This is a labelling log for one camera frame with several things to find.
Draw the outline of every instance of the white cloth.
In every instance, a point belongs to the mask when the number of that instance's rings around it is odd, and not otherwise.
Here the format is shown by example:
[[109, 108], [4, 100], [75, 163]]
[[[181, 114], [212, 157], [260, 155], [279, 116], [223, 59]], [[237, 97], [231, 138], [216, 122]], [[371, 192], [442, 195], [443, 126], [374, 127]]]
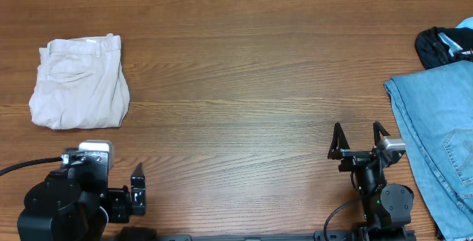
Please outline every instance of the white cloth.
[[119, 127], [130, 102], [119, 35], [56, 39], [40, 48], [33, 123], [51, 129]]

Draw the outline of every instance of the folded denim pants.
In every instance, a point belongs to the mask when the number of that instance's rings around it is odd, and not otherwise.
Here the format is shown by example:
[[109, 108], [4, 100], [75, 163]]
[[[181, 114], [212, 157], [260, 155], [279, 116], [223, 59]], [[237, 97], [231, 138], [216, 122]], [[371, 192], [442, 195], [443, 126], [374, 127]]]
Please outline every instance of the folded denim pants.
[[385, 83], [415, 182], [446, 240], [473, 238], [473, 63]]

